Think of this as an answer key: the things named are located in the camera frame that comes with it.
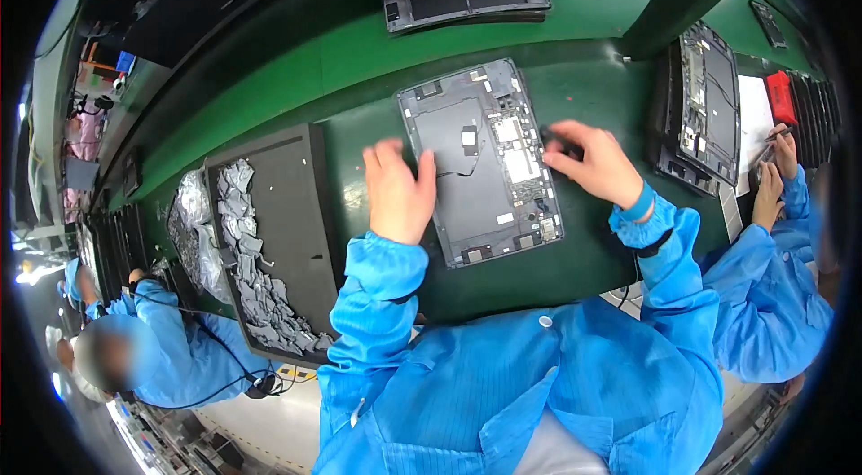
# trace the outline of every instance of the stack of tablet frames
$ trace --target stack of tablet frames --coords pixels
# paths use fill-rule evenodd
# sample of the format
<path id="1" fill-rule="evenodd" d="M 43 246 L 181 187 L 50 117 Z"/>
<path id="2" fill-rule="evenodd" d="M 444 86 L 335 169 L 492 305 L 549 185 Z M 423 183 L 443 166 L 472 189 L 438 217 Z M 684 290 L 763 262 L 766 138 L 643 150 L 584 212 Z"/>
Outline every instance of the stack of tablet frames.
<path id="1" fill-rule="evenodd" d="M 788 73 L 798 126 L 793 133 L 796 158 L 804 168 L 817 168 L 829 159 L 832 137 L 841 125 L 835 87 L 830 82 Z"/>

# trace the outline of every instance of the black wire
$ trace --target black wire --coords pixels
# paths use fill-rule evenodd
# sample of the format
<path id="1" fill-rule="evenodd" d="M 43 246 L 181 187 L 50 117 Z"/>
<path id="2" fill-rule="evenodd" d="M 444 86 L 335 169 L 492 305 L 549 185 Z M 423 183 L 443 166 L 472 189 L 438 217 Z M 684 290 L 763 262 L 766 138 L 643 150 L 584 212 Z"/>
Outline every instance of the black wire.
<path id="1" fill-rule="evenodd" d="M 180 312 L 188 312 L 188 313 L 190 313 L 190 314 L 209 314 L 210 316 L 219 317 L 219 315 L 214 314 L 214 313 L 212 313 L 212 312 L 206 312 L 206 311 L 204 311 L 204 310 L 191 310 L 190 308 L 182 308 L 182 307 L 178 307 L 177 305 L 172 305 L 172 304 L 170 304 L 170 303 L 165 303 L 165 302 L 163 302 L 163 301 L 157 301 L 157 300 L 155 300 L 155 299 L 153 299 L 153 298 L 151 298 L 151 297 L 143 296 L 143 295 L 141 295 L 141 294 L 139 294 L 139 293 L 135 293 L 135 294 L 133 294 L 133 295 L 134 295 L 134 297 L 142 297 L 142 298 L 146 299 L 147 301 L 151 301 L 151 302 L 153 302 L 153 303 L 158 303 L 158 304 L 161 304 L 161 305 L 165 305 L 166 307 L 176 308 L 176 309 L 177 309 L 177 310 L 179 310 Z M 275 372 L 275 370 L 273 369 L 273 362 L 272 362 L 272 361 L 270 361 L 270 362 L 269 362 L 269 365 L 268 365 L 264 370 L 259 370 L 259 371 L 254 371 L 253 373 L 249 373 L 249 372 L 245 369 L 245 367 L 242 365 L 242 363 L 240 362 L 240 360 L 239 360 L 239 359 L 237 359 L 236 355 L 234 355 L 234 354 L 233 354 L 233 352 L 232 352 L 232 351 L 230 351 L 230 350 L 228 349 L 228 347 L 227 347 L 227 346 L 225 346 L 225 345 L 224 345 L 224 344 L 222 344 L 221 342 L 219 342 L 219 344 L 221 344 L 221 347 L 223 347 L 225 350 L 227 350 L 227 351 L 228 351 L 228 353 L 230 353 L 230 354 L 231 354 L 231 356 L 236 360 L 236 362 L 240 365 L 240 368 L 242 368 L 243 372 L 244 372 L 244 373 L 246 373 L 246 375 L 245 375 L 245 376 L 241 376 L 241 377 L 239 377 L 239 378 L 235 379 L 234 381 L 232 381 L 232 382 L 228 383 L 227 385 L 225 385 L 224 387 L 222 387 L 222 388 L 221 388 L 221 389 L 219 389 L 218 391 L 216 391 L 216 392 L 214 392 L 213 394 L 211 394 L 211 395 L 207 396 L 207 397 L 206 397 L 206 398 L 204 398 L 203 400 L 199 400 L 199 401 L 197 401 L 196 403 L 194 403 L 194 404 L 190 404 L 190 405 L 187 405 L 187 406 L 181 406 L 181 407 L 179 407 L 179 408 L 165 408 L 165 407 L 163 407 L 163 406 L 151 405 L 151 404 L 148 404 L 148 403 L 143 402 L 143 401 L 141 401 L 141 402 L 142 402 L 143 404 L 145 404 L 145 405 L 153 406 L 154 408 L 159 408 L 159 409 L 188 409 L 188 408 L 190 408 L 190 407 L 192 407 L 192 406 L 196 406 L 196 405 L 202 404 L 202 403 L 204 403 L 204 402 L 206 402 L 206 401 L 210 400 L 210 398 L 212 398 L 213 396 L 215 396 L 215 395 L 219 394 L 220 392 L 224 391 L 225 389 L 227 389 L 228 387 L 230 387 L 230 386 L 231 386 L 231 385 L 233 385 L 234 383 L 237 383 L 237 382 L 239 382 L 239 381 L 241 381 L 241 380 L 243 380 L 243 379 L 247 379 L 247 376 L 249 376 L 249 375 L 253 376 L 254 374 L 257 374 L 257 373 L 263 373 L 263 372 L 266 372 L 266 373 L 267 373 L 267 375 L 266 375 L 266 376 L 264 376 L 264 378 L 261 378 L 261 379 L 266 379 L 268 376 L 271 376 L 271 375 L 272 375 L 272 376 L 274 376 L 274 377 L 275 377 L 275 379 L 279 380 L 278 389 L 277 389 L 277 390 L 275 390 L 275 391 L 270 390 L 269 392 L 267 392 L 267 393 L 265 394 L 265 396 L 281 396 L 281 395 L 285 394 L 287 391 L 290 391 L 290 389 L 292 389 L 292 388 L 293 388 L 293 385 L 294 385 L 295 383 L 297 383 L 297 382 L 296 382 L 296 373 L 298 372 L 298 368 L 299 368 L 299 367 L 298 367 L 296 364 L 294 364 L 294 366 L 293 366 L 293 377 L 292 377 L 292 379 L 290 380 L 290 384 L 287 386 L 287 388 L 285 388 L 285 382 L 286 382 L 286 380 L 285 380 L 283 377 L 281 377 L 277 372 Z M 309 381 L 309 380 L 311 380 L 311 378 L 308 378 L 308 379 L 306 379 L 306 380 L 304 380 L 304 381 L 302 381 L 302 382 L 298 382 L 298 383 L 305 383 L 305 382 L 307 382 L 307 381 Z"/>
<path id="2" fill-rule="evenodd" d="M 273 364 L 272 364 L 272 363 L 270 363 L 270 366 L 269 366 L 269 367 L 267 367 L 267 368 L 265 368 L 265 369 L 263 369 L 263 370 L 256 370 L 256 371 L 254 371 L 253 373 L 249 373 L 249 374 L 254 375 L 254 374 L 257 374 L 257 373 L 269 373 L 269 372 L 270 372 L 270 367 L 272 367 L 272 366 L 273 366 Z M 239 378 L 237 378 L 237 379 L 235 379 L 234 381 L 232 381 L 232 382 L 228 383 L 227 385 L 225 385 L 224 387 L 222 387 L 222 388 L 221 388 L 221 389 L 219 389 L 218 391 L 214 392 L 213 394 L 211 394 L 211 395 L 207 396 L 206 398 L 204 398 L 204 399 L 202 399 L 202 400 L 198 400 L 197 402 L 192 403 L 192 404 L 190 404 L 190 405 L 178 406 L 178 407 L 176 407 L 176 408 L 167 408 L 167 407 L 165 407 L 165 406 L 151 405 L 150 403 L 148 403 L 148 402 L 144 402 L 143 400 L 140 400 L 139 398 L 138 398 L 138 402 L 140 402 L 140 403 L 141 403 L 141 404 L 143 404 L 143 405 L 152 406 L 152 407 L 154 407 L 154 408 L 159 408 L 159 409 L 188 409 L 188 408 L 193 408 L 194 406 L 197 406 L 197 405 L 199 405 L 199 404 L 203 404 L 204 402 L 206 402 L 206 401 L 210 400 L 210 398 L 212 398 L 213 396 L 215 396 L 215 395 L 219 394 L 220 392 L 224 391 L 225 389 L 227 389 L 228 387 L 230 387 L 230 386 L 231 386 L 231 385 L 233 385 L 234 383 L 237 383 L 237 382 L 239 382 L 239 381 L 243 381 L 243 379 L 246 379 L 246 377 L 245 377 L 245 376 L 240 376 Z"/>
<path id="3" fill-rule="evenodd" d="M 622 299 L 620 299 L 620 304 L 616 308 L 622 308 L 622 304 L 629 299 L 629 286 L 624 286 L 623 289 L 625 291 L 622 293 Z"/>
<path id="4" fill-rule="evenodd" d="M 718 80 L 716 80 L 716 77 L 713 77 L 712 74 L 710 74 L 709 72 L 706 73 L 706 76 L 709 77 L 710 79 L 712 79 L 713 84 L 718 86 L 718 90 L 724 96 L 724 100 L 727 101 L 727 104 L 732 106 L 735 111 L 739 112 L 739 110 L 736 108 L 736 103 L 734 103 L 733 101 L 730 100 L 730 96 L 727 95 L 727 92 L 724 91 L 724 88 L 721 87 L 721 84 L 718 84 Z"/>
<path id="5" fill-rule="evenodd" d="M 482 150 L 484 149 L 484 143 L 485 143 L 485 141 L 482 141 L 482 143 L 479 145 L 479 151 L 476 153 L 476 160 L 473 161 L 473 167 L 470 168 L 470 171 L 468 173 L 463 173 L 463 172 L 458 172 L 458 171 L 450 171 L 450 172 L 443 172 L 443 173 L 437 174 L 437 177 L 442 178 L 443 176 L 448 176 L 450 174 L 455 174 L 456 176 L 461 176 L 462 178 L 469 178 L 470 176 L 472 176 L 473 173 L 476 171 L 476 167 L 479 166 L 479 158 L 482 156 Z"/>
<path id="6" fill-rule="evenodd" d="M 164 301 L 157 301 L 157 300 L 155 300 L 155 299 L 153 299 L 153 298 L 151 298 L 151 297 L 142 296 L 141 294 L 136 293 L 136 292 L 135 292 L 135 293 L 130 293 L 130 294 L 128 294 L 128 295 L 129 295 L 129 297 L 140 297 L 141 299 L 146 299 L 147 301 L 151 301 L 151 302 L 153 302 L 153 303 L 158 303 L 158 304 L 160 304 L 160 305 L 165 305 L 166 307 L 176 308 L 176 309 L 177 309 L 177 310 L 179 310 L 180 312 L 188 312 L 189 314 L 209 314 L 209 315 L 210 315 L 210 316 L 212 316 L 212 317 L 220 317 L 220 318 L 223 318 L 223 316 L 222 316 L 222 315 L 216 314 L 215 312 L 207 312 L 206 310 L 192 310 L 191 308 L 178 307 L 177 305 L 172 305 L 172 304 L 170 304 L 170 303 L 165 303 Z"/>

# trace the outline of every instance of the floor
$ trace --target floor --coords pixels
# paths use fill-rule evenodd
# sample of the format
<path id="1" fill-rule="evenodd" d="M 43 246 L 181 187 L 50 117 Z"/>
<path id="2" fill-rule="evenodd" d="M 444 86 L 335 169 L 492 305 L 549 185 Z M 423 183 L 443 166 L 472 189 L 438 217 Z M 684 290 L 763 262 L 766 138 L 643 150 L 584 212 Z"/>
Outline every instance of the floor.
<path id="1" fill-rule="evenodd" d="M 294 367 L 279 369 L 288 383 Z M 321 394 L 313 371 L 300 368 L 290 391 L 260 400 L 241 395 L 196 409 L 203 426 L 221 427 L 244 453 L 266 465 L 310 473 L 317 459 Z"/>

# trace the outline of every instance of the person's right hand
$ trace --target person's right hand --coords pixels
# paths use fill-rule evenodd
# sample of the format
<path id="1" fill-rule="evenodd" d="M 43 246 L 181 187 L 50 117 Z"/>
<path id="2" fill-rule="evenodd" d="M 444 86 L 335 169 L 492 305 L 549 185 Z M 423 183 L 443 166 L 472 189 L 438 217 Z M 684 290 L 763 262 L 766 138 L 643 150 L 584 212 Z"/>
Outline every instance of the person's right hand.
<path id="1" fill-rule="evenodd" d="M 784 178 L 795 179 L 799 168 L 796 164 L 796 141 L 791 134 L 787 136 L 778 135 L 778 133 L 786 128 L 785 124 L 779 123 L 769 132 L 769 136 L 776 135 L 775 164 L 778 167 L 778 171 Z"/>
<path id="2" fill-rule="evenodd" d="M 778 168 L 772 163 L 760 163 L 760 189 L 754 199 L 752 224 L 760 224 L 767 232 L 772 231 L 778 212 L 784 207 L 784 203 L 778 201 L 782 190 L 784 182 Z"/>
<path id="3" fill-rule="evenodd" d="M 399 139 L 390 138 L 362 152 L 371 229 L 395 243 L 417 245 L 434 213 L 437 169 L 434 153 L 422 152 L 417 181 L 401 158 L 402 148 Z"/>
<path id="4" fill-rule="evenodd" d="M 75 361 L 75 350 L 71 347 L 69 340 L 60 339 L 57 342 L 57 359 L 67 371 L 71 372 L 72 364 Z"/>
<path id="5" fill-rule="evenodd" d="M 553 141 L 542 157 L 546 165 L 566 174 L 594 197 L 609 200 L 623 210 L 637 203 L 644 180 L 609 131 L 574 120 L 556 122 L 551 130 L 583 147 L 584 160 L 563 155 L 559 143 Z"/>

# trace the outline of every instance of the black cable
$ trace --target black cable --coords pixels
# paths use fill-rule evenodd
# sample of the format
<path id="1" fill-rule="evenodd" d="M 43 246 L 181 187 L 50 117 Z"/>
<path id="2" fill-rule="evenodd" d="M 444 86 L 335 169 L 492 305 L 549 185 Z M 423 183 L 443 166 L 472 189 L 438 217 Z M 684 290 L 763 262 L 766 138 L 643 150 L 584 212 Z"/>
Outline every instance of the black cable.
<path id="1" fill-rule="evenodd" d="M 713 84 L 718 86 L 718 90 L 724 96 L 724 100 L 727 101 L 727 104 L 732 106 L 734 108 L 734 111 L 739 112 L 739 109 L 736 108 L 736 103 L 730 100 L 730 96 L 727 95 L 727 92 L 724 91 L 724 88 L 721 87 L 721 84 L 718 84 L 718 80 L 716 80 L 716 77 L 713 77 L 712 74 L 709 72 L 706 73 L 706 76 L 712 79 Z"/>
<path id="2" fill-rule="evenodd" d="M 250 373 L 250 374 L 254 375 L 254 374 L 257 374 L 257 373 L 269 373 L 269 372 L 270 372 L 270 369 L 269 369 L 269 367 L 267 367 L 267 368 L 265 368 L 265 369 L 263 369 L 263 370 L 256 370 L 256 371 L 254 371 L 253 373 Z M 150 403 L 148 403 L 148 402 L 144 402 L 143 400 L 140 400 L 139 398 L 138 398 L 138 402 L 140 402 L 140 403 L 141 403 L 141 404 L 143 404 L 143 405 L 152 406 L 153 408 L 159 408 L 159 409 L 188 409 L 188 408 L 193 408 L 193 407 L 195 407 L 195 406 L 197 406 L 197 405 L 199 405 L 199 404 L 202 404 L 202 403 L 204 403 L 204 402 L 206 402 L 206 401 L 210 400 L 210 398 L 212 398 L 213 396 L 215 396 L 215 395 L 219 394 L 220 392 L 224 391 L 225 389 L 227 389 L 228 387 L 230 387 L 230 386 L 231 386 L 231 385 L 233 385 L 234 383 L 237 383 L 237 382 L 239 382 L 239 381 L 242 381 L 243 379 L 246 379 L 246 377 L 245 377 L 245 376 L 240 376 L 239 378 L 237 378 L 237 379 L 235 379 L 234 381 L 232 381 L 232 382 L 228 383 L 227 385 L 225 385 L 224 387 L 222 387 L 222 388 L 221 388 L 221 389 L 219 389 L 218 391 L 214 392 L 213 394 L 211 394 L 211 395 L 207 396 L 206 398 L 204 398 L 204 399 L 202 399 L 202 400 L 198 400 L 197 402 L 192 403 L 192 404 L 190 404 L 190 405 L 178 406 L 178 407 L 176 407 L 176 408 L 167 408 L 167 407 L 165 407 L 165 406 L 151 405 Z"/>
<path id="3" fill-rule="evenodd" d="M 621 288 L 625 291 L 622 292 L 622 299 L 620 299 L 620 304 L 617 305 L 616 308 L 622 308 L 622 304 L 626 303 L 626 301 L 629 299 L 629 288 L 630 286 L 624 286 Z"/>
<path id="4" fill-rule="evenodd" d="M 479 151 L 476 153 L 476 160 L 473 161 L 473 167 L 470 168 L 470 171 L 468 173 L 463 173 L 463 172 L 458 172 L 458 171 L 452 170 L 449 172 L 443 172 L 443 173 L 437 174 L 437 177 L 442 178 L 443 176 L 448 176 L 450 174 L 455 174 L 456 176 L 461 176 L 462 178 L 469 178 L 470 176 L 472 176 L 473 173 L 476 171 L 476 167 L 479 166 L 479 158 L 482 155 L 482 150 L 484 149 L 484 143 L 485 143 L 485 141 L 482 141 L 482 143 L 479 145 Z"/>
<path id="5" fill-rule="evenodd" d="M 137 292 L 135 292 L 135 293 L 130 293 L 130 294 L 128 294 L 128 295 L 129 295 L 129 297 L 140 297 L 140 298 L 142 298 L 142 299 L 146 299 L 147 301 L 150 301 L 150 302 L 152 302 L 152 303 L 158 303 L 158 304 L 160 304 L 160 305 L 165 305 L 166 307 L 176 308 L 176 309 L 177 309 L 177 310 L 179 310 L 180 312 L 188 312 L 189 314 L 209 314 L 209 315 L 210 315 L 210 316 L 212 316 L 212 317 L 220 317 L 220 318 L 221 318 L 221 317 L 223 317 L 223 316 L 221 316 L 221 315 L 216 314 L 215 312 L 207 312 L 206 310 L 192 310 L 191 308 L 178 307 L 177 305 L 172 305 L 172 304 L 170 304 L 170 303 L 165 303 L 164 301 L 157 301 L 157 300 L 155 300 L 155 299 L 153 299 L 153 298 L 151 298 L 151 297 L 142 296 L 141 294 L 139 294 L 139 293 L 137 293 Z"/>
<path id="6" fill-rule="evenodd" d="M 133 297 L 142 297 L 142 298 L 144 298 L 144 299 L 146 299 L 147 301 L 150 301 L 150 302 L 152 302 L 152 303 L 158 303 L 158 304 L 161 304 L 161 305 L 165 305 L 166 307 L 176 308 L 176 309 L 177 309 L 177 310 L 179 310 L 180 312 L 188 312 L 188 313 L 190 313 L 190 314 L 209 314 L 209 315 L 214 316 L 214 317 L 219 317 L 219 315 L 214 314 L 214 313 L 212 313 L 212 312 L 206 312 L 206 311 L 204 311 L 204 310 L 192 310 L 192 309 L 190 309 L 190 308 L 182 308 L 182 307 L 178 307 L 177 305 L 173 305 L 173 304 L 170 304 L 170 303 L 165 303 L 165 302 L 163 302 L 163 301 L 157 301 L 157 300 L 155 300 L 155 299 L 153 299 L 153 298 L 151 298 L 151 297 L 143 296 L 143 295 L 141 295 L 141 294 L 139 294 L 139 293 L 137 293 L 137 292 L 135 292 L 134 294 L 131 294 L 131 295 L 132 295 Z M 199 401 L 197 401 L 196 403 L 191 404 L 191 405 L 188 405 L 188 406 L 183 406 L 183 407 L 180 407 L 180 408 L 165 408 L 165 407 L 162 407 L 162 406 L 150 405 L 150 404 L 148 404 L 148 403 L 146 403 L 146 402 L 144 402 L 144 404 L 146 404 L 146 405 L 148 405 L 148 406 L 153 406 L 153 407 L 155 407 L 155 408 L 159 408 L 159 409 L 187 409 L 187 408 L 189 408 L 189 407 L 191 407 L 191 406 L 195 406 L 195 405 L 199 405 L 199 404 L 201 404 L 201 403 L 204 403 L 204 402 L 206 402 L 207 400 L 210 400 L 210 398 L 212 398 L 213 396 L 215 396 L 215 395 L 219 394 L 220 392 L 224 391 L 225 389 L 227 389 L 228 387 L 230 387 L 230 386 L 231 386 L 231 385 L 233 385 L 234 383 L 237 383 L 238 381 L 243 380 L 243 379 L 248 379 L 248 376 L 253 376 L 254 374 L 261 373 L 261 372 L 267 372 L 267 375 L 266 375 L 266 376 L 264 376 L 264 378 L 261 378 L 261 379 L 266 379 L 268 376 L 272 375 L 272 376 L 274 376 L 274 377 L 275 377 L 275 379 L 279 380 L 279 384 L 278 384 L 279 389 L 278 389 L 278 390 L 276 390 L 275 392 L 273 392 L 272 390 L 270 390 L 269 392 L 267 392 L 267 393 L 265 393 L 265 394 L 264 394 L 265 396 L 280 396 L 280 395 L 285 394 L 287 391 L 290 391 L 290 389 L 292 389 L 292 388 L 293 388 L 293 385 L 296 383 L 296 373 L 297 373 L 297 369 L 298 369 L 298 366 L 297 366 L 296 364 L 293 366 L 293 378 L 292 378 L 292 380 L 290 381 L 290 385 L 288 385 L 288 386 L 287 386 L 287 388 L 285 388 L 285 379 L 284 379 L 284 378 L 282 378 L 281 376 L 279 376 L 277 372 L 275 372 L 275 369 L 273 369 L 273 362 L 272 362 L 272 361 L 270 361 L 270 362 L 269 362 L 269 365 L 268 365 L 264 370 L 262 370 L 262 371 L 255 371 L 255 372 L 253 372 L 253 373 L 249 373 L 249 372 L 246 370 L 246 368 L 243 366 L 243 364 L 242 364 L 242 362 L 239 360 L 239 358 L 236 356 L 236 354 L 234 354 L 234 353 L 230 350 L 230 348 L 228 348 L 228 346 L 227 346 L 227 345 L 226 345 L 226 344 L 225 344 L 221 339 L 219 339 L 218 337 L 216 337 L 216 335 L 215 335 L 214 333 L 212 333 L 210 330 L 208 330 L 208 329 L 206 328 L 206 326 L 205 326 L 205 325 L 203 325 L 203 324 L 201 324 L 200 322 L 198 323 L 198 326 L 199 326 L 199 327 L 201 327 L 202 329 L 204 329 L 204 332 L 205 332 L 205 333 L 208 333 L 208 334 L 209 334 L 209 335 L 210 335 L 214 340 L 218 341 L 218 343 L 221 345 L 221 347 L 223 347 L 223 348 L 224 348 L 228 353 L 230 353 L 231 357 L 233 357 L 233 359 L 237 362 L 237 364 L 240 366 L 240 368 L 242 369 L 242 371 L 243 371 L 244 373 L 246 373 L 246 375 L 245 375 L 245 376 L 241 376 L 241 377 L 239 377 L 239 378 L 235 379 L 234 381 L 232 381 L 232 382 L 228 383 L 227 385 L 225 385 L 224 387 L 222 387 L 220 390 L 218 390 L 218 391 L 216 391 L 215 393 L 213 393 L 213 394 L 211 394 L 211 395 L 207 396 L 207 397 L 206 397 L 206 398 L 204 398 L 203 400 L 199 400 Z"/>

